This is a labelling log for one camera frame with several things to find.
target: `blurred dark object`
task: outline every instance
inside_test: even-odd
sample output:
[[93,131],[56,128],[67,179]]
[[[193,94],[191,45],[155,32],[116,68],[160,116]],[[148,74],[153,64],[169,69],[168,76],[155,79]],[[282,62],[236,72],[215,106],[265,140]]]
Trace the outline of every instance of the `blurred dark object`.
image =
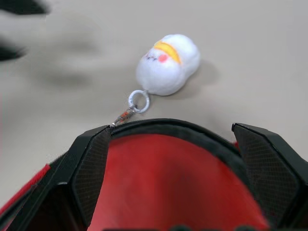
[[47,7],[39,0],[0,0],[0,10],[16,15],[47,14]]
[[17,59],[25,54],[24,49],[0,39],[0,62]]
[[[48,8],[39,0],[0,0],[0,10],[15,15],[47,14]],[[0,62],[17,59],[25,54],[18,46],[0,39]]]

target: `metal key ring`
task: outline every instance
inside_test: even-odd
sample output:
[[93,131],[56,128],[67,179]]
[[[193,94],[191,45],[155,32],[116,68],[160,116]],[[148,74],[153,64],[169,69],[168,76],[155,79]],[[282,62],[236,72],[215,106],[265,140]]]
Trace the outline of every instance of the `metal key ring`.
[[[144,108],[142,108],[142,109],[136,108],[136,106],[134,104],[134,96],[137,95],[137,94],[143,95],[146,99],[146,104],[145,104]],[[146,90],[135,90],[135,91],[133,91],[128,98],[128,105],[129,105],[129,107],[133,108],[133,110],[136,113],[143,113],[146,110],[148,110],[149,106],[150,106],[150,97],[148,95],[148,91],[146,91]]]

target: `plush toy face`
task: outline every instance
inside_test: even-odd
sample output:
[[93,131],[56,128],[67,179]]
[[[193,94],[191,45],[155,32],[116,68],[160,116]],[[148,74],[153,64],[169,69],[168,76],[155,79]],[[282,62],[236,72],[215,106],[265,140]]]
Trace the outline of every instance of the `plush toy face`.
[[173,94],[185,82],[181,64],[156,48],[141,58],[136,75],[143,88],[156,95]]
[[199,50],[190,38],[167,35],[141,58],[137,81],[150,94],[171,95],[184,86],[199,64]]

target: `red trim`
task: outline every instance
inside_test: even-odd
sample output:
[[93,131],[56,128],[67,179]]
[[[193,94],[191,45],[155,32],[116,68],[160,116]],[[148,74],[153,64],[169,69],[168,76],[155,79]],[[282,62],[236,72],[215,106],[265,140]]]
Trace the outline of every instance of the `red trim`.
[[48,172],[50,166],[48,164],[45,165],[28,183],[26,183],[1,209],[0,215],[4,213],[7,209],[9,209],[19,198],[21,198],[28,190],[31,189],[32,185],[36,184],[40,181],[44,175]]
[[234,142],[233,145],[234,145],[237,149],[240,149],[240,148],[239,148],[239,143],[238,143],[238,141]]

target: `red padding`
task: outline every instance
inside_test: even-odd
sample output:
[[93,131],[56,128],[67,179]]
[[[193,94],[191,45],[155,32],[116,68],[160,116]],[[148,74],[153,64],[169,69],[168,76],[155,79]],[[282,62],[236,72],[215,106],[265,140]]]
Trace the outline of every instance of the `red padding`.
[[10,208],[19,198],[21,198],[28,190],[31,189],[32,185],[40,181],[47,171],[50,169],[48,164],[45,165],[28,183],[26,183],[1,209],[0,215]]
[[158,134],[112,141],[88,231],[179,224],[192,230],[268,228],[246,186],[203,148]]

